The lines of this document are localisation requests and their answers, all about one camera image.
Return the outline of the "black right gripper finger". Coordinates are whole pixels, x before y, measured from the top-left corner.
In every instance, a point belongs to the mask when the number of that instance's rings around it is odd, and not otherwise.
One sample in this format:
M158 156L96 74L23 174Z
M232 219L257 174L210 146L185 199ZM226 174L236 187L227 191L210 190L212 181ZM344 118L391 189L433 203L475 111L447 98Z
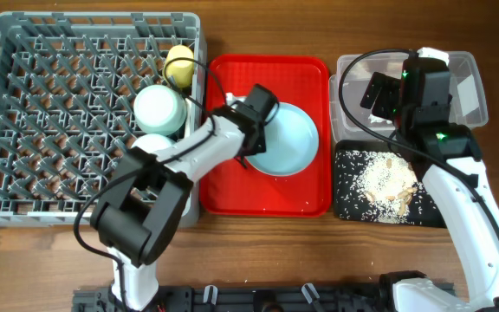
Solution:
M387 77L385 74L380 72L374 72L365 93L363 94L360 106L363 108L372 108L378 96L381 93L382 88L386 84Z
M400 79L384 77L380 81L380 89L373 104L372 114L376 117L393 120L399 102Z

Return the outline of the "light blue plate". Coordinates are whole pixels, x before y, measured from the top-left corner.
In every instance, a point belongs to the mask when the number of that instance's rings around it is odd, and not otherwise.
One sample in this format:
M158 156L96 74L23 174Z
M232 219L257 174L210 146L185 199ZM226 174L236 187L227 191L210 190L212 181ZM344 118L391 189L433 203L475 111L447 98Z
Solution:
M264 128L266 152L246 158L259 172L286 177L302 172L314 161L319 134L311 117L301 108L281 102Z

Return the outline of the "yellow plastic cup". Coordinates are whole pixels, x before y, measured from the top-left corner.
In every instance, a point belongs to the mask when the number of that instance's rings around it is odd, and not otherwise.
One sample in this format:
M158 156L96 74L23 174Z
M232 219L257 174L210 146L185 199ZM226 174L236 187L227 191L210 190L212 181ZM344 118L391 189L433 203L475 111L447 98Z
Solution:
M173 46L165 59L164 77L179 88L189 87L194 74L193 59L194 53L190 48L185 45Z

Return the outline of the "small green bowl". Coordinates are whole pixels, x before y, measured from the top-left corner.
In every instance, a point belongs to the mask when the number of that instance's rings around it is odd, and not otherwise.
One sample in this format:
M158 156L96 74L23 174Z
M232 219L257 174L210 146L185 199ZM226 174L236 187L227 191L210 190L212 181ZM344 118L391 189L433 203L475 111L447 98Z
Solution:
M140 148L146 153L155 153L160 150L164 150L175 144L170 138L156 133L149 133L137 138L133 144L132 148Z

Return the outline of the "white napkin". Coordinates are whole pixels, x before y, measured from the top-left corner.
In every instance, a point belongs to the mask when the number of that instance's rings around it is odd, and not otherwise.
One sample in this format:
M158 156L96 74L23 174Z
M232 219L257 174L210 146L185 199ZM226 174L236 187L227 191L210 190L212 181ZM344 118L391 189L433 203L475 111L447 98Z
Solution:
M371 124L374 124L374 123L386 123L388 125L392 124L391 120L388 120L388 119L385 119L385 118L382 118L382 117L378 117L378 116L373 115L373 114L370 114L368 116L368 119L369 119L369 121L370 121Z

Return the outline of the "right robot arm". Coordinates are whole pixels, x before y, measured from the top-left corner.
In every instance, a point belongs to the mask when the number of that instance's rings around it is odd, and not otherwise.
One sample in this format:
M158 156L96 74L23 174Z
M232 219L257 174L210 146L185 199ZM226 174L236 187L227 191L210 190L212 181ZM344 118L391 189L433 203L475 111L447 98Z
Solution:
M370 81L399 93L382 102L396 132L385 141L411 161L439 209L469 290L464 302L425 277L393 277L388 292L396 311L499 311L499 209L473 133L450 121L449 63L445 52L420 49L409 52L400 77Z

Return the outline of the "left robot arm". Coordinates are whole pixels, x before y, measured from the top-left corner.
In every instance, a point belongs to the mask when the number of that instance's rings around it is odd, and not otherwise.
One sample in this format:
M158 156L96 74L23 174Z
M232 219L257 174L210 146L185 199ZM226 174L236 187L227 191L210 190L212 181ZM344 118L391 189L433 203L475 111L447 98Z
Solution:
M126 152L96 195L89 223L113 260L111 288L123 311L141 311L157 295L156 262L175 235L194 185L221 163L266 150L265 126L280 102L256 84L243 101L211 111L174 145Z

